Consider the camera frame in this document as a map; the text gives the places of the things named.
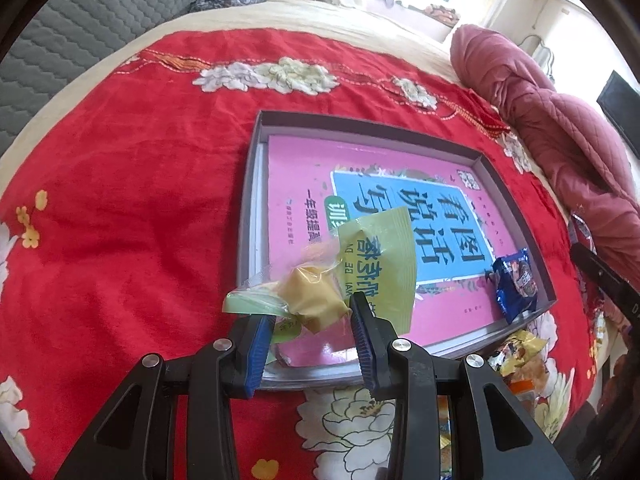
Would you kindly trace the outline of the red candy wrapper packet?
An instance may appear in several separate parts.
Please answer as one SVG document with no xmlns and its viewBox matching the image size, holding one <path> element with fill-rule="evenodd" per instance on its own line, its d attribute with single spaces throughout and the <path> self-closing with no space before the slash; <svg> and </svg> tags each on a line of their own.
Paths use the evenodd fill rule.
<svg viewBox="0 0 640 480">
<path fill-rule="evenodd" d="M 591 231 L 581 216 L 571 212 L 568 217 L 567 229 L 571 245 L 581 244 L 582 246 L 585 246 L 585 248 L 588 248 L 590 252 L 593 252 L 594 254 L 597 252 Z"/>
</svg>

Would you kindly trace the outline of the red floral blanket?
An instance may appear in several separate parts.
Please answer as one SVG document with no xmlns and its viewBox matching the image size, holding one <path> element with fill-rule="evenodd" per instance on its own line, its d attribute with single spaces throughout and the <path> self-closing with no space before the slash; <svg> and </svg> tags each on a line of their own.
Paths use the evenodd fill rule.
<svg viewBox="0 0 640 480">
<path fill-rule="evenodd" d="M 448 62 L 411 61 L 304 32 L 174 32 L 125 53 L 47 128 L 1 196 L 1 433 L 50 479 L 146 352 L 192 353 L 228 330 L 240 200 L 261 110 L 385 122 L 481 151 L 535 233 L 558 294 L 550 339 L 554 431 L 596 363 L 551 194 L 494 140 L 487 103 Z"/>
</svg>

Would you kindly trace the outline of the orange clear biscuit bag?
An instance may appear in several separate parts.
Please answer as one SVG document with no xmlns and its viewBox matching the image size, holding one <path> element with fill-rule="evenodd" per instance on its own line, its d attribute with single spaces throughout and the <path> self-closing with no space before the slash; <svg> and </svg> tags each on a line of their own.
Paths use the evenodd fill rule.
<svg viewBox="0 0 640 480">
<path fill-rule="evenodd" d="M 546 361 L 541 356 L 534 356 L 506 378 L 506 384 L 524 408 L 533 412 L 539 401 L 550 394 L 553 378 Z"/>
</svg>

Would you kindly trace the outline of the grey quilted headboard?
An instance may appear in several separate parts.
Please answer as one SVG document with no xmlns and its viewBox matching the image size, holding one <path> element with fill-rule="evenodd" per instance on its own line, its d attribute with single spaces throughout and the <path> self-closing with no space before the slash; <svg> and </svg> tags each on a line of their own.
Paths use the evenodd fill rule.
<svg viewBox="0 0 640 480">
<path fill-rule="evenodd" d="M 1 149 L 66 84 L 195 0 L 48 0 L 1 61 Z"/>
</svg>

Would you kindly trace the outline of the yellow snack packet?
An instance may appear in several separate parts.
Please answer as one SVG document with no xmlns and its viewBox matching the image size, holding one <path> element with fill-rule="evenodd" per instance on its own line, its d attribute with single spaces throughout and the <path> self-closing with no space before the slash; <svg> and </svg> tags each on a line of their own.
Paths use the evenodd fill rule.
<svg viewBox="0 0 640 480">
<path fill-rule="evenodd" d="M 508 377 L 533 359 L 546 344 L 545 339 L 528 330 L 517 330 L 488 358 L 488 364 L 502 377 Z"/>
</svg>

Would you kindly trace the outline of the grey cardboard box tray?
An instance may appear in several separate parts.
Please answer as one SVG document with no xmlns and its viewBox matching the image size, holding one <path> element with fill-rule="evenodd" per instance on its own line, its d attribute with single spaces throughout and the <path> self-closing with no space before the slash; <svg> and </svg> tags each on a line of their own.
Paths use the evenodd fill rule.
<svg viewBox="0 0 640 480">
<path fill-rule="evenodd" d="M 239 240 L 238 282 L 257 298 L 314 271 L 435 356 L 485 349 L 556 299 L 486 155 L 375 122 L 260 112 Z"/>
</svg>

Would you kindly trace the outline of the green pastry packet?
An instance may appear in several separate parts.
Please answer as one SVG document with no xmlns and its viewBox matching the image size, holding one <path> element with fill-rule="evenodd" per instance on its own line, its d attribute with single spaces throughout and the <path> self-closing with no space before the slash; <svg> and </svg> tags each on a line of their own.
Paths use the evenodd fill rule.
<svg viewBox="0 0 640 480">
<path fill-rule="evenodd" d="M 349 299 L 363 292 L 377 318 L 399 335 L 410 332 L 416 294 L 416 251 L 409 211 L 396 207 L 349 220 L 329 234 L 340 242 L 332 269 L 298 266 L 271 281 L 269 266 L 228 292 L 229 314 L 271 315 L 273 344 L 308 339 L 342 351 L 352 346 Z"/>
</svg>

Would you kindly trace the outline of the pink and blue book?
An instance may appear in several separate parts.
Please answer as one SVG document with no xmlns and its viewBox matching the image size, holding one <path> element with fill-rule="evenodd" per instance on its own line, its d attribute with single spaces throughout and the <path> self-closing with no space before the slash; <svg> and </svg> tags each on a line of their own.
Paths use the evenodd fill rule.
<svg viewBox="0 0 640 480">
<path fill-rule="evenodd" d="M 477 157 L 276 134 L 267 171 L 269 259 L 294 292 L 335 278 L 437 349 L 506 326 L 488 275 L 518 242 Z"/>
</svg>

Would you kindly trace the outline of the black television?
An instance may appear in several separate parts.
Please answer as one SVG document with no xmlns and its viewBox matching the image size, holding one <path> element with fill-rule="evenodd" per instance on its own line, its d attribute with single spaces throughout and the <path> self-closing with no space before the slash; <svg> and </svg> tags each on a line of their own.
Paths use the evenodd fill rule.
<svg viewBox="0 0 640 480">
<path fill-rule="evenodd" d="M 597 103 L 610 123 L 639 157 L 640 96 L 615 70 L 600 92 Z"/>
</svg>

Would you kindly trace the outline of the blue oreo cookie packet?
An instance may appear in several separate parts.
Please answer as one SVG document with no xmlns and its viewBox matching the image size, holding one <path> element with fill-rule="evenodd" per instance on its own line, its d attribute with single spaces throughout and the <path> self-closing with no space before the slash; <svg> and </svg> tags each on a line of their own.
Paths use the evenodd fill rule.
<svg viewBox="0 0 640 480">
<path fill-rule="evenodd" d="M 497 306 L 508 324 L 536 308 L 538 286 L 527 248 L 497 258 L 486 278 L 494 285 Z"/>
</svg>

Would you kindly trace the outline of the pink quilted comforter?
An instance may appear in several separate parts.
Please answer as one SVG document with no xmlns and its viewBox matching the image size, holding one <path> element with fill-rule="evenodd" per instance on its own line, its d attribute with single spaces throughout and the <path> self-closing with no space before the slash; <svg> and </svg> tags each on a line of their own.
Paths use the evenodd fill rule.
<svg viewBox="0 0 640 480">
<path fill-rule="evenodd" d="M 600 257 L 639 283 L 639 204 L 624 144 L 590 105 L 557 92 L 537 63 L 493 30 L 463 25 L 450 62 L 513 126 L 555 195 L 585 220 Z"/>
</svg>

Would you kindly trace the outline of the orange bread cake packet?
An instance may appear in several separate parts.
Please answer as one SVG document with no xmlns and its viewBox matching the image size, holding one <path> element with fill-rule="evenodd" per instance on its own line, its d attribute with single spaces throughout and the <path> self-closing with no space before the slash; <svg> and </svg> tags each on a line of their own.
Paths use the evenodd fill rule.
<svg viewBox="0 0 640 480">
<path fill-rule="evenodd" d="M 332 269 L 338 263 L 339 253 L 340 242 L 337 237 L 315 238 L 307 245 L 291 247 L 286 254 L 274 258 L 270 262 L 269 278 L 271 281 L 280 281 L 298 266 Z"/>
</svg>

